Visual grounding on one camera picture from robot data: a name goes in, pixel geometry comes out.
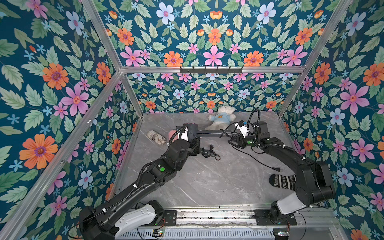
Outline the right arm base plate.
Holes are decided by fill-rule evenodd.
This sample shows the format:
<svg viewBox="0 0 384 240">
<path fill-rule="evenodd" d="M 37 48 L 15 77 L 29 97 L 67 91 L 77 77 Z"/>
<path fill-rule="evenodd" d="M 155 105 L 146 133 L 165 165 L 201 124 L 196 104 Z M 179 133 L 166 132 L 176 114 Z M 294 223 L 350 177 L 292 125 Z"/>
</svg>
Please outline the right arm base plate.
<svg viewBox="0 0 384 240">
<path fill-rule="evenodd" d="M 294 214 L 282 215 L 279 211 L 254 210 L 253 218 L 258 226 L 296 226 Z"/>
</svg>

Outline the pink hair dryer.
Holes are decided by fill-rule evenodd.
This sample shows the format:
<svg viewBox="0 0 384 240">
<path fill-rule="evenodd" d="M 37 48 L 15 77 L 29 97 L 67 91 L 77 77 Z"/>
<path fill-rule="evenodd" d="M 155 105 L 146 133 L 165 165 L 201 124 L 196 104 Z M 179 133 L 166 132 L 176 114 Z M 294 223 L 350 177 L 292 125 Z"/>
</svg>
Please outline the pink hair dryer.
<svg viewBox="0 0 384 240">
<path fill-rule="evenodd" d="M 169 144 L 173 143 L 175 140 L 179 139 L 179 133 L 178 130 L 171 130 L 169 132 Z"/>
</svg>

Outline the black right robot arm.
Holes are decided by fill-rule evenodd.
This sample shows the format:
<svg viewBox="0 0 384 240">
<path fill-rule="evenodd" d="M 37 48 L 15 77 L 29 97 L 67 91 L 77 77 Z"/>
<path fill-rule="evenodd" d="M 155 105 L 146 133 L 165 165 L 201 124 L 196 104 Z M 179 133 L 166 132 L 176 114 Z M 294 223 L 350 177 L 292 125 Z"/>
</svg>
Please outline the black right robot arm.
<svg viewBox="0 0 384 240">
<path fill-rule="evenodd" d="M 271 215 L 274 218 L 286 217 L 313 204 L 335 197 L 336 190 L 327 164 L 307 159 L 285 145 L 280 139 L 271 137 L 265 122 L 254 123 L 252 132 L 249 131 L 248 124 L 244 121 L 235 123 L 235 128 L 240 133 L 237 135 L 232 133 L 229 140 L 234 148 L 260 149 L 265 154 L 281 161 L 296 175 L 294 192 L 272 203 Z"/>
</svg>

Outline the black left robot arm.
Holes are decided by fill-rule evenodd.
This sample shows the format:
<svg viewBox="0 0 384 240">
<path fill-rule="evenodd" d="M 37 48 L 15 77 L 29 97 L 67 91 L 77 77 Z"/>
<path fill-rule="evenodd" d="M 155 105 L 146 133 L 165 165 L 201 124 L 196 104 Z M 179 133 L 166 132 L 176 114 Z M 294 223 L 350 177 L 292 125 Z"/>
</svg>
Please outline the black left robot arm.
<svg viewBox="0 0 384 240">
<path fill-rule="evenodd" d="M 166 152 L 157 160 L 145 164 L 131 185 L 98 207 L 81 211 L 79 231 L 82 239 L 114 240 L 142 225 L 159 224 L 164 210 L 157 201 L 150 201 L 137 210 L 133 208 L 144 197 L 172 180 L 199 146 L 199 137 L 191 132 L 184 138 L 171 139 Z"/>
</svg>

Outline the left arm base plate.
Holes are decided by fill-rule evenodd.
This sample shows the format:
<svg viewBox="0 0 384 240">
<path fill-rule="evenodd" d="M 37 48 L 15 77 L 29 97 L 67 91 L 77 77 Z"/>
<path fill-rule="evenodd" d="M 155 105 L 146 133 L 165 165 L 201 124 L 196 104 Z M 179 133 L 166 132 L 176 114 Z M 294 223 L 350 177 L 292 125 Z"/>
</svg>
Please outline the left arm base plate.
<svg viewBox="0 0 384 240">
<path fill-rule="evenodd" d="M 177 221 L 177 210 L 165 210 L 162 218 L 156 226 L 159 227 L 174 227 Z"/>
</svg>

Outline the black boxy hair dryer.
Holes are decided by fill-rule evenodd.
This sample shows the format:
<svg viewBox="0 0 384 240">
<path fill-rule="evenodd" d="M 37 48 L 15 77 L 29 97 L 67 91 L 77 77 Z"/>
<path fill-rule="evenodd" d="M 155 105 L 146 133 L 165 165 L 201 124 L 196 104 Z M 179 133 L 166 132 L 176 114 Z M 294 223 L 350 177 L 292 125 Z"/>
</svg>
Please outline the black boxy hair dryer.
<svg viewBox="0 0 384 240">
<path fill-rule="evenodd" d="M 186 127 L 184 131 L 188 132 L 189 141 L 195 138 L 213 138 L 223 137 L 225 135 L 224 130 L 199 130 L 198 124 L 186 123 L 180 126 L 176 126 L 176 130 Z"/>
</svg>

